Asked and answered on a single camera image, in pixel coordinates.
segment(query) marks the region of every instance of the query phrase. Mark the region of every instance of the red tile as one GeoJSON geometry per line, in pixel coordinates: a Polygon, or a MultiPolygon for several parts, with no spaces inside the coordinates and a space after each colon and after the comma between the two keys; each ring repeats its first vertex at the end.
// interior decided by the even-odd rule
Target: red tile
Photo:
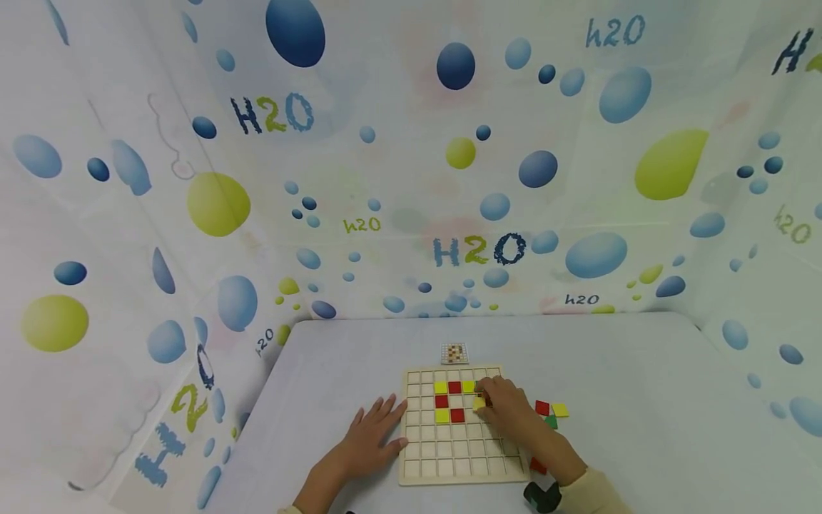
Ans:
{"type": "Polygon", "coordinates": [[[465,423],[465,411],[462,409],[451,409],[451,423],[465,423]]]}
{"type": "Polygon", "coordinates": [[[548,416],[551,414],[551,406],[544,401],[537,400],[537,407],[535,409],[537,414],[541,416],[548,416]]]}

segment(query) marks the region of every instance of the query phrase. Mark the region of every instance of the sleeve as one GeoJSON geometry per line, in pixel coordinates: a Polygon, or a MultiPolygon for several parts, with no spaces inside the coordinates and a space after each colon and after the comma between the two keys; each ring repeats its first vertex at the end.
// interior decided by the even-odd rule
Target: sleeve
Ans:
{"type": "Polygon", "coordinates": [[[602,471],[588,469],[573,484],[560,487],[559,508],[566,514],[631,514],[602,471]]]}

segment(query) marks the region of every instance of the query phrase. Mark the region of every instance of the wooden grid board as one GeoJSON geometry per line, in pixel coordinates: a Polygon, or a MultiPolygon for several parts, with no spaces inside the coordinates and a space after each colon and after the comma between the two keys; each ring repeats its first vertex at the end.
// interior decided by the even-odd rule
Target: wooden grid board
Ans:
{"type": "Polygon", "coordinates": [[[526,482],[529,467],[513,443],[502,439],[473,411],[477,380],[502,375],[500,365],[406,370],[409,406],[399,454],[400,485],[526,482]]]}

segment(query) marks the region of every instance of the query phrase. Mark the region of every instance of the white table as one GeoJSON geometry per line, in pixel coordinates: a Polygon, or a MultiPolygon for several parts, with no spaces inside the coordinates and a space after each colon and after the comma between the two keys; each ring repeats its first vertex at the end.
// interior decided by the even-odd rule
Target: white table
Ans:
{"type": "MultiPolygon", "coordinates": [[[[818,512],[816,469],[696,327],[674,313],[457,317],[296,325],[208,512],[271,514],[360,405],[400,393],[443,342],[499,363],[529,399],[561,401],[561,431],[637,514],[818,512]]],[[[529,512],[525,483],[400,487],[397,465],[349,488],[357,514],[529,512]]]]}

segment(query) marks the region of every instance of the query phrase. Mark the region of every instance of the printed backdrop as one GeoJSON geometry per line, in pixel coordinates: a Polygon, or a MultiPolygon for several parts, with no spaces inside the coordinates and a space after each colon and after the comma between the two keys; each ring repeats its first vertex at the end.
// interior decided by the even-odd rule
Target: printed backdrop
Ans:
{"type": "Polygon", "coordinates": [[[822,465],[817,2],[9,0],[0,35],[14,505],[205,508],[310,318],[678,311],[822,465]]]}

